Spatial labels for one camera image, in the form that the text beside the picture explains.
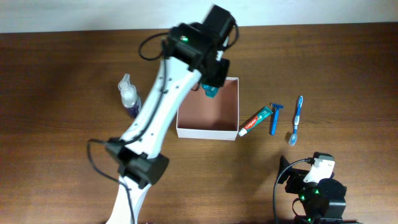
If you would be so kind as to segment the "teal mouthwash bottle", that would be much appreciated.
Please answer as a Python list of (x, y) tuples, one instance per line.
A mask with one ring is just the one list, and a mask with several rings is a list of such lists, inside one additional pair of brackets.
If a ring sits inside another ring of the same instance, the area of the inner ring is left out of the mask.
[(202, 84), (201, 87), (205, 91), (205, 95), (209, 98), (214, 98), (217, 95), (218, 90), (219, 90), (218, 87), (209, 86), (209, 85), (205, 85), (205, 84)]

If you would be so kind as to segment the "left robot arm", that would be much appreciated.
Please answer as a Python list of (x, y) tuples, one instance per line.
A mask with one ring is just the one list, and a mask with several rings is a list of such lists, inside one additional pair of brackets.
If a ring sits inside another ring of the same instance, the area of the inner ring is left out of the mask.
[(169, 164), (160, 151), (178, 107), (197, 84), (224, 85), (229, 60), (222, 54), (237, 28), (231, 13), (214, 5), (203, 22), (181, 23), (166, 33), (159, 72), (141, 112), (120, 138), (104, 144), (119, 166), (119, 192), (108, 223), (137, 223), (146, 193)]

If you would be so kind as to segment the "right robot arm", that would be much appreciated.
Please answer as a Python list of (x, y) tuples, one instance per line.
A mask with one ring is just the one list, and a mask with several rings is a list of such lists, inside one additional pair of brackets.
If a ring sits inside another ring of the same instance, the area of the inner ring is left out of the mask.
[(286, 184), (285, 191), (294, 194), (304, 215), (295, 214), (294, 223), (342, 223), (346, 208), (347, 188), (334, 179), (335, 159), (332, 155), (315, 152), (312, 157), (289, 163), (280, 157), (279, 172), (274, 188)]

